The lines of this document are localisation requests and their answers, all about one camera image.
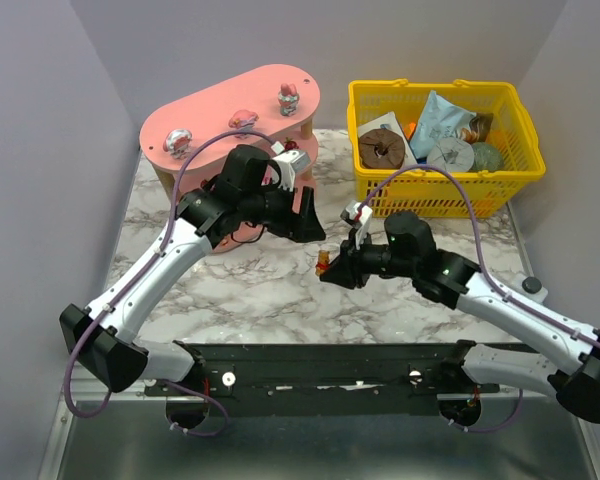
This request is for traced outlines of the orange bear toy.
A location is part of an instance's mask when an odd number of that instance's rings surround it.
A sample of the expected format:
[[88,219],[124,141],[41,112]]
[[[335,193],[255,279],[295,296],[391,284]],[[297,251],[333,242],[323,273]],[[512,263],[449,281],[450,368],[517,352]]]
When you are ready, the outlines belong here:
[[317,256],[317,262],[315,266],[315,274],[317,276],[323,275],[330,264],[330,253],[326,250],[320,250]]

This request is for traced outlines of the pink wide-eared toy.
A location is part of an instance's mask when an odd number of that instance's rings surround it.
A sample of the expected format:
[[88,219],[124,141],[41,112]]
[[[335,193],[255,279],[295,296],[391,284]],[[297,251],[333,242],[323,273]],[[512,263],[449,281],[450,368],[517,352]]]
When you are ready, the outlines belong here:
[[237,110],[228,120],[228,127],[236,131],[236,138],[244,138],[249,131],[253,130],[259,115],[248,109]]

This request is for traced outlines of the pink flower-ring bunny toy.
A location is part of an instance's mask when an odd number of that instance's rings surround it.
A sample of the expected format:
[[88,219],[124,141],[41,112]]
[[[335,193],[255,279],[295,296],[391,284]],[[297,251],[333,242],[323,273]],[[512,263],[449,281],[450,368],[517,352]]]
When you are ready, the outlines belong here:
[[298,90],[293,83],[282,83],[278,92],[280,114],[292,116],[296,112],[299,99]]

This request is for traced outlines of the pink white hooded toy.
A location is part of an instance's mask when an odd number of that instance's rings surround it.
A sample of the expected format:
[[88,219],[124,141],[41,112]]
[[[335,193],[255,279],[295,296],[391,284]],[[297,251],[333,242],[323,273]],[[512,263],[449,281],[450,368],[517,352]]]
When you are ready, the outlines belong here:
[[188,129],[174,129],[163,141],[163,151],[176,160],[184,160],[190,152],[193,135]]

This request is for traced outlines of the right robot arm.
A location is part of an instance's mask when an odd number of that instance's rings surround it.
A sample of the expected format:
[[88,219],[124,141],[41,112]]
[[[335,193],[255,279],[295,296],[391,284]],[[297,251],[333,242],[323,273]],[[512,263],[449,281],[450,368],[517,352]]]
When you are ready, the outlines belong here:
[[384,222],[373,244],[368,221],[352,225],[335,258],[322,252],[320,280],[347,289],[368,279],[411,280],[425,299],[485,320],[528,346],[502,352],[469,344],[458,364],[475,384],[501,384],[553,398],[572,415],[600,424],[600,328],[561,315],[491,277],[468,258],[437,247],[429,225],[409,211]]

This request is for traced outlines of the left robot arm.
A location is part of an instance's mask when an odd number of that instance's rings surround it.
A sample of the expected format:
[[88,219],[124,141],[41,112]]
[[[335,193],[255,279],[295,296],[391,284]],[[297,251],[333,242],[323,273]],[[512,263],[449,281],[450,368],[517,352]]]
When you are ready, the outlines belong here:
[[252,145],[232,149],[218,175],[181,197],[174,221],[116,284],[85,307],[63,310],[70,354],[113,393],[138,380],[183,380],[193,354],[175,343],[141,344],[142,324],[187,270],[244,224],[295,243],[324,240],[313,188],[295,186],[309,163],[302,150],[270,157]]

